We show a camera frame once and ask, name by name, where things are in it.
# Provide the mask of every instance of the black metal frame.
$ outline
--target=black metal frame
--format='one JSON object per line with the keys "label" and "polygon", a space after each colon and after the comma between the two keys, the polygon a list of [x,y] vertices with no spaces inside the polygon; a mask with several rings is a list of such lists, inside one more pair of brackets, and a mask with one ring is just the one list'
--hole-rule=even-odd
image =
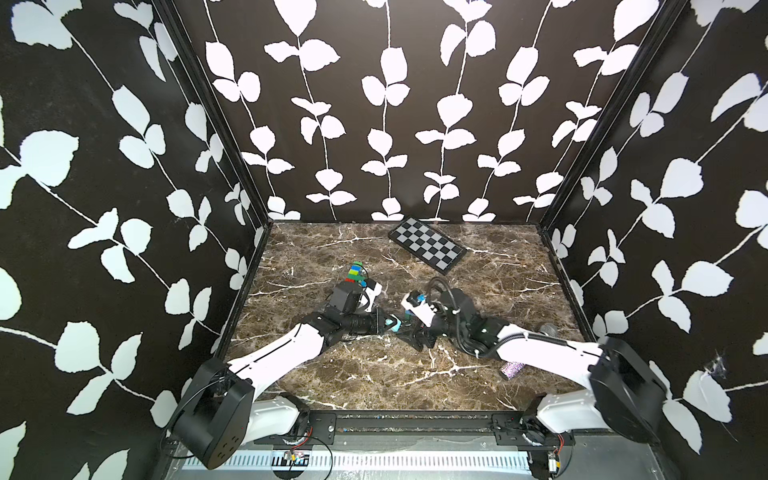
{"label": "black metal frame", "polygon": [[581,175],[584,173],[584,170],[586,170],[593,156],[597,153],[603,140],[611,131],[618,116],[629,106],[627,104],[635,91],[635,88],[640,83],[645,71],[656,58],[656,53],[664,43],[664,39],[667,38],[674,28],[677,23],[677,18],[687,4],[688,0],[666,0],[664,5],[662,5],[659,14],[654,19],[654,22],[648,29],[643,41],[640,43],[640,48],[637,50],[637,54],[634,56],[631,65],[624,72],[619,84],[608,99],[592,134],[589,139],[584,142],[574,163],[571,165],[571,168],[568,169],[568,172],[565,175],[565,180],[563,180],[563,183],[558,188],[552,204],[541,218],[541,227],[545,232],[551,233],[553,223],[557,219],[567,199],[573,194]]}

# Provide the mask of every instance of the black wallpaper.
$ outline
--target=black wallpaper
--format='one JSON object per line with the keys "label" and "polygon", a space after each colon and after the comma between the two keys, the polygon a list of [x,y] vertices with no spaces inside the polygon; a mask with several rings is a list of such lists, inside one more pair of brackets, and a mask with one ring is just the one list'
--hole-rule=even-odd
{"label": "black wallpaper", "polygon": [[[536,222],[659,2],[176,4],[273,219],[369,222],[411,214]],[[295,56],[299,45],[304,69]],[[455,49],[444,48],[442,57],[441,45]],[[518,102],[520,82],[525,90]],[[591,107],[584,109],[587,99]],[[576,111],[584,128],[571,141]],[[447,118],[456,148],[446,141],[443,150]],[[326,139],[315,131],[316,121]],[[417,139],[429,131],[437,137]]]}
{"label": "black wallpaper", "polygon": [[152,7],[45,4],[0,2],[0,478],[146,478],[258,219]]}
{"label": "black wallpaper", "polygon": [[595,333],[668,379],[684,478],[764,478],[768,2],[691,4],[551,235]]}

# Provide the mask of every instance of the white leaf print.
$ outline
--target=white leaf print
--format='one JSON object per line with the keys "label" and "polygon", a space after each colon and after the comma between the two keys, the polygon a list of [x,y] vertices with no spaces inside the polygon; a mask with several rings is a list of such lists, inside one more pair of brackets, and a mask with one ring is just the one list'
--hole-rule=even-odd
{"label": "white leaf print", "polygon": [[299,48],[301,66],[307,71],[318,71],[326,65],[336,63],[339,58],[336,50],[322,40],[307,40]]}
{"label": "white leaf print", "polygon": [[643,202],[646,207],[650,207],[654,199],[650,197],[650,188],[643,185],[643,182],[633,179],[630,186],[630,197]]}
{"label": "white leaf print", "polygon": [[493,29],[493,25],[485,20],[475,23],[467,36],[467,55],[479,57],[494,49],[496,49],[496,30]]}
{"label": "white leaf print", "polygon": [[315,116],[327,114],[328,110],[331,109],[331,105],[327,104],[324,101],[316,101],[315,103],[311,103],[309,100],[306,100],[305,98],[300,98],[300,97],[293,97],[290,100],[296,106],[303,108],[304,110],[308,111],[309,113]]}
{"label": "white leaf print", "polygon": [[614,13],[614,40],[621,40],[650,20],[658,8],[658,0],[621,0]]}
{"label": "white leaf print", "polygon": [[27,45],[46,45],[66,50],[72,46],[72,36],[59,18],[34,2],[13,6],[11,30],[16,41]]}
{"label": "white leaf print", "polygon": [[181,330],[181,337],[179,338],[179,345],[177,347],[179,350],[186,348],[192,343],[192,333],[194,332],[195,323],[197,323],[197,321],[192,318],[187,322],[187,325],[184,326],[184,329]]}
{"label": "white leaf print", "polygon": [[674,238],[674,215],[664,204],[650,205],[643,212],[643,223],[666,238]]}
{"label": "white leaf print", "polygon": [[417,131],[415,136],[424,145],[431,144],[433,141],[442,140],[445,138],[445,135],[441,131],[437,130]]}
{"label": "white leaf print", "polygon": [[442,142],[442,146],[446,150],[455,150],[456,148],[463,147],[475,143],[475,135],[471,131],[463,128],[456,128],[451,130],[445,136],[445,140]]}
{"label": "white leaf print", "polygon": [[576,303],[579,306],[584,306],[584,291],[581,289],[581,285],[576,280],[571,280],[571,290],[573,290],[574,296],[576,296]]}
{"label": "white leaf print", "polygon": [[739,199],[736,223],[744,228],[768,225],[768,197],[756,190],[745,190]]}
{"label": "white leaf print", "polygon": [[207,139],[208,130],[203,105],[189,104],[187,112],[184,114],[184,123],[187,124],[187,128],[195,137],[200,138],[202,141]]}
{"label": "white leaf print", "polygon": [[765,332],[762,337],[755,340],[752,345],[753,355],[768,355],[768,332]]}
{"label": "white leaf print", "polygon": [[371,131],[368,133],[368,145],[373,150],[379,152],[379,155],[386,157],[389,150],[392,149],[392,135],[385,131],[371,128]]}
{"label": "white leaf print", "polygon": [[606,285],[616,285],[616,280],[619,278],[619,267],[616,262],[606,262],[600,267],[600,278],[603,279]]}
{"label": "white leaf print", "polygon": [[768,131],[768,95],[758,98],[746,111],[744,126],[759,132]]}
{"label": "white leaf print", "polygon": [[115,245],[101,252],[101,265],[115,280],[120,280],[123,283],[133,283],[136,280],[125,263],[125,252],[122,245]]}
{"label": "white leaf print", "polygon": [[374,174],[377,177],[383,177],[386,175],[386,165],[382,161],[378,160],[370,160],[365,162],[365,164],[360,168],[360,170],[364,172],[368,172],[370,174]]}
{"label": "white leaf print", "polygon": [[323,188],[331,191],[336,188],[336,185],[341,183],[344,176],[332,168],[326,168],[315,173],[315,178],[320,185],[323,185]]}
{"label": "white leaf print", "polygon": [[272,175],[280,175],[281,173],[293,170],[293,165],[289,164],[282,158],[271,158],[270,161],[266,163],[266,169],[272,174]]}
{"label": "white leaf print", "polygon": [[606,58],[608,58],[608,52],[599,46],[582,48],[581,50],[574,52],[574,60],[576,61],[576,65],[579,67],[589,65],[593,61],[603,61]]}
{"label": "white leaf print", "polygon": [[662,315],[672,320],[686,333],[690,333],[690,311],[683,300],[675,296],[662,296],[658,302]]}
{"label": "white leaf print", "polygon": [[397,107],[406,99],[411,88],[406,84],[394,84],[386,88],[386,100]]}
{"label": "white leaf print", "polygon": [[506,106],[516,104],[520,99],[522,92],[523,87],[516,83],[503,84],[498,88],[498,96],[502,99],[502,103]]}
{"label": "white leaf print", "polygon": [[173,41],[170,39],[168,30],[160,22],[154,24],[154,37],[157,39],[157,46],[160,47],[160,51],[163,52],[163,56],[168,61],[176,60],[179,55],[176,51]]}
{"label": "white leaf print", "polygon": [[506,134],[503,134],[498,139],[498,156],[499,158],[504,158],[506,154],[509,154],[518,148],[520,148],[520,145],[523,145],[523,142],[525,141],[525,129],[521,128],[520,130],[513,130],[511,132],[508,132]]}
{"label": "white leaf print", "polygon": [[19,160],[30,177],[49,187],[57,187],[67,177],[79,144],[77,137],[63,131],[36,131],[22,141]]}
{"label": "white leaf print", "polygon": [[80,233],[69,240],[67,247],[74,250],[85,247],[93,242],[111,239],[114,236],[114,231],[118,228],[118,221],[117,208],[104,212],[99,217],[95,227],[81,230]]}
{"label": "white leaf print", "polygon": [[710,121],[717,120],[720,115],[741,102],[759,96],[760,92],[760,80],[757,78],[757,75],[754,73],[744,75],[736,80],[720,96],[717,104],[712,109]]}
{"label": "white leaf print", "polygon": [[576,118],[579,120],[593,117],[596,115],[596,113],[602,110],[602,108],[598,107],[597,105],[589,105],[588,107],[585,107],[577,101],[567,101],[565,102],[565,107],[568,110],[574,112],[574,115],[576,115]]}
{"label": "white leaf print", "polygon": [[719,296],[728,291],[732,280],[733,277],[719,266],[700,260],[685,271],[681,287],[701,296]]}
{"label": "white leaf print", "polygon": [[523,85],[538,62],[538,50],[520,47],[507,67],[507,80]]}
{"label": "white leaf print", "polygon": [[478,155],[478,167],[480,168],[496,168],[498,166],[497,160],[490,155]]}
{"label": "white leaf print", "polygon": [[616,50],[613,50],[603,61],[603,66],[600,69],[600,73],[603,75],[613,75],[620,71],[627,69],[634,54],[637,53],[637,45],[622,45]]}
{"label": "white leaf print", "polygon": [[18,444],[27,433],[27,422],[22,422],[11,429],[0,432],[0,478],[9,480],[13,473],[13,464],[18,454]]}
{"label": "white leaf print", "polygon": [[475,198],[472,203],[469,204],[469,207],[467,207],[467,211],[471,214],[479,216],[485,211],[486,208],[488,208],[488,201],[485,198]]}
{"label": "white leaf print", "polygon": [[286,58],[299,54],[299,49],[287,41],[264,45],[264,51],[278,63],[283,63]]}
{"label": "white leaf print", "polygon": [[566,247],[570,247],[574,244],[574,241],[576,240],[576,227],[574,227],[571,224],[568,224],[565,227],[565,230],[563,230],[563,245]]}
{"label": "white leaf print", "polygon": [[88,322],[67,322],[58,339],[53,361],[66,373],[85,372],[101,363],[98,357],[98,332]]}
{"label": "white leaf print", "polygon": [[576,124],[571,120],[566,120],[558,126],[558,129],[552,134],[552,148],[557,147],[566,135],[576,130]]}
{"label": "white leaf print", "polygon": [[235,80],[235,67],[230,49],[218,41],[205,42],[205,58],[208,68],[216,76]]}
{"label": "white leaf print", "polygon": [[516,174],[520,171],[520,165],[518,165],[517,162],[513,161],[506,161],[501,162],[498,167],[493,170],[493,175],[495,177],[504,177],[509,174]]}
{"label": "white leaf print", "polygon": [[616,171],[618,166],[618,159],[616,157],[616,150],[613,147],[607,149],[600,159],[600,181],[606,181],[611,178],[611,175]]}
{"label": "white leaf print", "polygon": [[154,424],[158,427],[165,427],[165,425],[168,424],[168,420],[170,420],[170,416],[174,414],[176,405],[176,399],[170,390],[163,390],[160,392],[160,395],[157,396],[157,399],[154,401],[154,404],[149,411],[152,415],[152,420],[154,420]]}
{"label": "white leaf print", "polygon": [[554,194],[544,194],[541,195],[539,198],[537,198],[534,203],[534,208],[542,208],[542,207],[549,207],[549,205],[554,200]]}
{"label": "white leaf print", "polygon": [[72,403],[69,404],[67,413],[70,415],[84,415],[93,412],[104,391],[112,383],[112,379],[113,377],[109,373],[92,378],[72,400]]}
{"label": "white leaf print", "polygon": [[141,53],[144,54],[144,60],[147,61],[147,65],[152,69],[154,74],[165,81],[165,75],[163,75],[163,69],[160,68],[160,55],[157,54],[157,42],[149,37],[139,37],[139,46],[141,47]]}
{"label": "white leaf print", "polygon": [[442,39],[440,40],[440,59],[443,65],[448,66],[448,63],[451,61],[451,54],[466,36],[467,32],[458,25],[451,23],[445,27]]}
{"label": "white leaf print", "polygon": [[192,198],[186,190],[176,190],[165,197],[168,202],[168,208],[173,215],[179,218],[194,217],[194,205]]}
{"label": "white leaf print", "polygon": [[450,184],[456,180],[453,175],[438,175],[435,172],[424,172],[424,176],[434,180],[438,185]]}
{"label": "white leaf print", "polygon": [[656,96],[652,110],[662,114],[670,113],[675,108],[675,105],[677,105],[677,102],[680,101],[680,97],[683,96],[687,83],[688,77],[679,71],[670,75],[664,84],[661,85],[661,90],[659,90],[659,95]]}
{"label": "white leaf print", "polygon": [[273,212],[284,214],[286,211],[286,201],[283,200],[281,197],[270,196],[266,200],[266,207]]}
{"label": "white leaf print", "polygon": [[440,187],[436,187],[435,185],[427,185],[427,187],[424,189],[424,201],[428,204],[430,201],[432,201],[432,197],[434,197],[435,194],[439,191]]}
{"label": "white leaf print", "polygon": [[605,256],[605,248],[603,248],[602,246],[599,246],[594,250],[592,250],[592,253],[589,254],[589,258],[587,259],[587,265],[591,265],[592,263],[595,263],[595,262],[605,263],[606,260],[607,258]]}
{"label": "white leaf print", "polygon": [[252,71],[244,71],[237,80],[237,88],[243,94],[246,101],[254,102],[261,95],[261,81],[259,75]]}
{"label": "white leaf print", "polygon": [[304,137],[304,141],[308,144],[312,144],[312,139],[315,136],[315,130],[319,127],[317,121],[314,118],[304,117],[301,119],[301,136]]}
{"label": "white leaf print", "polygon": [[701,428],[694,414],[677,400],[664,402],[661,410],[674,429],[688,442],[688,446],[694,452],[701,453]]}
{"label": "white leaf print", "polygon": [[458,197],[458,187],[454,184],[447,184],[440,189],[440,198],[443,200],[451,200]]}
{"label": "white leaf print", "polygon": [[275,0],[275,6],[290,31],[297,37],[304,33],[306,26],[315,18],[317,10],[315,0]]}
{"label": "white leaf print", "polygon": [[326,115],[320,122],[320,133],[325,138],[338,138],[346,133],[344,125],[341,124],[338,118],[332,115]]}
{"label": "white leaf print", "polygon": [[629,126],[635,128],[643,119],[648,115],[650,111],[650,95],[646,92],[642,92],[635,98],[632,105],[632,111],[629,114]]}
{"label": "white leaf print", "polygon": [[685,198],[698,194],[704,187],[701,166],[685,158],[675,158],[667,165],[661,181],[661,198]]}
{"label": "white leaf print", "polygon": [[592,332],[595,334],[595,336],[598,339],[607,335],[607,332],[605,331],[605,321],[603,321],[603,317],[599,315],[594,316],[594,322],[592,323]]}
{"label": "white leaf print", "polygon": [[408,76],[408,62],[402,48],[385,48],[382,51],[381,65],[387,85],[403,81]]}
{"label": "white leaf print", "polygon": [[344,190],[337,190],[330,194],[329,200],[331,202],[331,205],[339,206],[339,205],[348,204],[349,202],[353,202],[357,200],[357,197],[352,195],[350,192],[345,192]]}
{"label": "white leaf print", "polygon": [[718,422],[730,422],[730,397],[709,373],[697,370],[685,385],[683,400]]}
{"label": "white leaf print", "polygon": [[147,249],[151,231],[152,226],[138,218],[131,218],[120,225],[120,233],[123,236],[125,246],[136,255]]}
{"label": "white leaf print", "polygon": [[362,79],[362,92],[366,94],[366,98],[372,105],[380,107],[384,103],[386,87],[378,78],[371,75],[364,77]]}
{"label": "white leaf print", "polygon": [[133,92],[123,85],[112,94],[112,103],[123,120],[144,134],[149,125],[149,112]]}
{"label": "white leaf print", "polygon": [[382,208],[387,215],[392,216],[400,211],[400,202],[396,198],[388,197],[382,200]]}
{"label": "white leaf print", "polygon": [[594,196],[594,180],[591,177],[581,178],[581,194],[585,200],[589,200]]}
{"label": "white leaf print", "polygon": [[579,125],[579,128],[576,129],[574,132],[573,140],[574,141],[585,141],[589,138],[589,134],[592,133],[592,129],[594,126],[598,124],[598,121],[594,118],[590,118],[589,120],[585,121],[583,124]]}
{"label": "white leaf print", "polygon": [[545,191],[558,186],[563,181],[563,176],[558,172],[541,174],[536,178],[536,190],[543,194]]}
{"label": "white leaf print", "polygon": [[133,335],[120,344],[112,356],[112,374],[118,380],[125,380],[136,367],[136,353],[141,344],[141,333]]}
{"label": "white leaf print", "polygon": [[25,175],[24,169],[16,165],[0,168],[0,210],[11,206],[13,189],[16,186],[16,182]]}
{"label": "white leaf print", "polygon": [[656,280],[656,283],[659,284],[659,288],[664,295],[672,294],[674,278],[672,277],[672,272],[670,272],[670,267],[667,265],[667,262],[662,260],[657,263],[650,275]]}
{"label": "white leaf print", "polygon": [[157,155],[165,154],[165,135],[159,124],[151,125],[144,135],[147,146]]}
{"label": "white leaf print", "polygon": [[205,240],[207,239],[208,229],[206,227],[203,227],[202,225],[195,225],[192,227],[192,230],[190,230],[189,239],[190,252],[194,251],[194,249],[205,243]]}
{"label": "white leaf print", "polygon": [[165,312],[181,315],[190,311],[190,284],[183,278],[168,289],[165,296]]}
{"label": "white leaf print", "polygon": [[128,3],[116,3],[114,4],[114,11],[121,17],[129,18],[144,28],[149,28],[154,19],[152,5],[146,2],[142,2],[136,7]]}
{"label": "white leaf print", "polygon": [[128,160],[141,168],[152,168],[154,165],[149,146],[140,138],[126,135],[120,140],[119,148]]}
{"label": "white leaf print", "polygon": [[12,318],[22,307],[22,294],[13,277],[0,267],[0,320]]}
{"label": "white leaf print", "polygon": [[649,113],[640,125],[640,136],[650,137],[664,128],[664,118],[657,113]]}
{"label": "white leaf print", "polygon": [[464,94],[449,95],[437,102],[437,112],[440,115],[440,120],[442,120],[442,123],[447,128],[454,126],[456,122],[466,117],[471,109],[472,101],[465,97]]}
{"label": "white leaf print", "polygon": [[250,132],[250,141],[262,154],[266,155],[275,146],[275,134],[268,125],[264,125]]}
{"label": "white leaf print", "polygon": [[539,97],[544,94],[544,90],[547,89],[548,85],[549,78],[547,77],[536,77],[529,81],[528,84],[523,88],[523,93],[520,97],[520,103],[524,107],[532,105],[539,99]]}
{"label": "white leaf print", "polygon": [[629,329],[627,317],[620,310],[611,310],[605,314],[605,329],[608,333],[624,333]]}
{"label": "white leaf print", "polygon": [[408,155],[395,155],[385,162],[387,168],[403,168],[408,163]]}

